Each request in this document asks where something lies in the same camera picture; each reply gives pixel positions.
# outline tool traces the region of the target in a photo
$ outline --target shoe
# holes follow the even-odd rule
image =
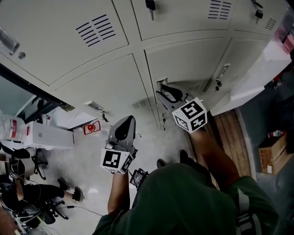
[[[68,191],[70,190],[70,186],[68,185],[68,183],[65,181],[64,178],[60,177],[58,180],[59,183],[59,187],[64,190],[64,191]]]
[[[183,162],[183,160],[185,158],[189,158],[187,152],[185,150],[179,151],[179,160],[180,160],[180,162]]]
[[[73,199],[82,202],[84,198],[83,191],[79,187],[74,188]]]
[[[165,167],[166,166],[166,162],[164,160],[162,160],[161,158],[157,160],[157,168],[161,168],[161,167]]]

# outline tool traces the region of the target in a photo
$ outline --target key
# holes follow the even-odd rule
[[[150,11],[151,19],[154,20],[153,11],[156,10],[154,0],[145,0],[145,3],[146,3],[146,7],[147,7],[147,8],[149,9],[149,11]]]
[[[263,18],[263,12],[261,10],[257,10],[255,16],[257,17],[256,24],[258,24],[258,21]]]

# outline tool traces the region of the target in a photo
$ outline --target seated person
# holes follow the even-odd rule
[[[37,202],[47,201],[55,197],[65,200],[83,200],[83,192],[79,187],[75,187],[74,193],[67,192],[69,186],[63,178],[58,179],[60,187],[53,185],[24,185],[21,184],[19,176],[16,176],[16,186],[8,191],[4,191],[1,200],[14,212],[21,212],[24,208]]]

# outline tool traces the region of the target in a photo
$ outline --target hand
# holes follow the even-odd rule
[[[22,178],[19,176],[19,174],[14,173],[14,179],[15,180],[21,180]]]

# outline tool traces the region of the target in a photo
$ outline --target metal locker door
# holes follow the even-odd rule
[[[147,49],[146,56],[155,91],[157,81],[167,78],[168,83],[176,83],[194,96],[199,96],[217,68],[227,45],[228,40],[224,38],[210,38]],[[160,102],[157,104],[161,122],[166,119],[165,127],[174,125],[173,117],[169,116]]]
[[[228,94],[237,81],[251,68],[266,47],[267,41],[232,38],[224,56],[212,76],[207,91],[200,97],[209,110]],[[216,91],[217,80],[221,82]]]
[[[142,40],[196,30],[227,30],[236,0],[154,0],[154,21],[144,0],[132,0]]]
[[[57,89],[74,107],[86,106],[113,124],[133,115],[137,131],[156,126],[133,55],[99,66]]]
[[[2,53],[47,85],[128,44],[111,0],[1,1],[0,27],[20,44]]]
[[[273,35],[278,29],[287,11],[285,0],[256,0],[263,8],[250,0],[239,0],[233,15],[232,23],[236,31]],[[262,19],[257,21],[256,11],[263,12]]]

